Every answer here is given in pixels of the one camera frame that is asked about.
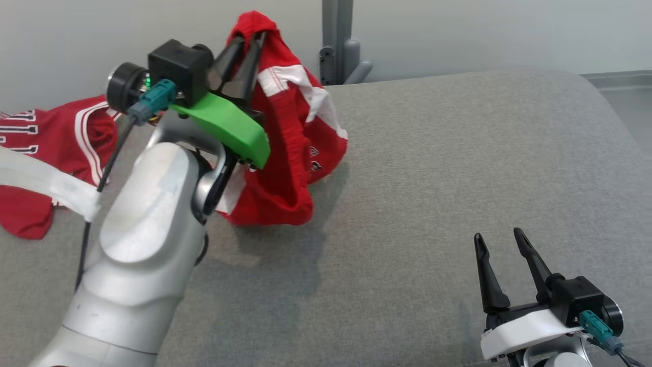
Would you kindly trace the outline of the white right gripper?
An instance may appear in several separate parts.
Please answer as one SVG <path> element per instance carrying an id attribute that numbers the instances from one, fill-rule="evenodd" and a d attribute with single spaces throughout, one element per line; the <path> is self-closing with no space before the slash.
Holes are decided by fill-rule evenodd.
<path id="1" fill-rule="evenodd" d="M 521 228 L 515 227 L 513 234 L 520 255 L 528 263 L 540 304 L 510 307 L 492 269 L 486 243 L 476 233 L 476 264 L 486 314 L 486 329 L 480 335 L 482 357 L 487 361 L 582 361 L 580 327 L 566 327 L 542 305 L 550 301 L 547 279 L 552 272 Z"/>

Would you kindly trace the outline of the grey metal post with bracket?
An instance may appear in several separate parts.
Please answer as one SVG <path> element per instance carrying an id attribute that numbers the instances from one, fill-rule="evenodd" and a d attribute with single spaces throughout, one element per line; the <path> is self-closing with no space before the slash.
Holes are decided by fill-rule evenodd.
<path id="1" fill-rule="evenodd" d="M 322 47 L 319 76 L 324 86 L 360 84 L 373 64 L 361 58 L 361 43 L 352 37 L 354 0 L 322 0 Z"/>

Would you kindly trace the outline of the red shorts with white waistband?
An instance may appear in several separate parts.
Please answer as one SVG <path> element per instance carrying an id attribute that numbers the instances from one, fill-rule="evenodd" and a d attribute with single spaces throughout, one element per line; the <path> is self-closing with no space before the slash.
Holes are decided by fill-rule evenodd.
<path id="1" fill-rule="evenodd" d="M 240 15 L 230 38 L 246 43 L 265 31 L 251 106 L 264 116 L 270 155 L 263 169 L 237 167 L 216 211 L 233 225 L 302 225 L 312 217 L 308 186 L 344 158 L 348 134 L 321 83 L 282 39 L 277 24 L 255 10 Z"/>

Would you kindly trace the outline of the grey fabric sofa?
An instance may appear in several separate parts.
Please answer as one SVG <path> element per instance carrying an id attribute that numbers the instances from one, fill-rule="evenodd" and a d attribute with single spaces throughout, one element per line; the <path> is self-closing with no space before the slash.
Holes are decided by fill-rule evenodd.
<path id="1" fill-rule="evenodd" d="M 594 86 L 516 69 L 329 92 L 349 147 L 312 220 L 213 217 L 157 367 L 499 367 L 473 239 L 526 304 L 515 227 L 619 304 L 627 355 L 652 367 L 652 158 Z"/>

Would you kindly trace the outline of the red basketball jersey white trim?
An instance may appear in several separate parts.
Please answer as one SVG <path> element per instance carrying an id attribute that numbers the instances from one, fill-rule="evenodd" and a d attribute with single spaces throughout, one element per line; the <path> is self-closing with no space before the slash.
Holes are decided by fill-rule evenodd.
<path id="1" fill-rule="evenodd" d="M 116 149 L 120 116 L 102 95 L 49 111 L 0 112 L 0 146 L 98 185 Z M 42 239 L 51 226 L 55 206 L 58 202 L 45 195 L 0 186 L 0 225 L 22 239 Z"/>

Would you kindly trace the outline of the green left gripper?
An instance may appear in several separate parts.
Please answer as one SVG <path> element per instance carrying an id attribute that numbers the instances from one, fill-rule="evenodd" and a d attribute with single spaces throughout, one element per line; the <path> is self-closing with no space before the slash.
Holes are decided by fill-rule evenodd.
<path id="1" fill-rule="evenodd" d="M 266 37 L 266 31 L 254 33 L 247 49 L 244 49 L 243 36 L 233 37 L 208 69 L 209 90 L 221 91 L 229 100 L 207 93 L 191 108 L 179 104 L 170 106 L 173 111 L 188 115 L 205 132 L 256 169 L 263 169 L 269 158 L 268 136 L 264 128 L 237 105 L 251 104 Z"/>

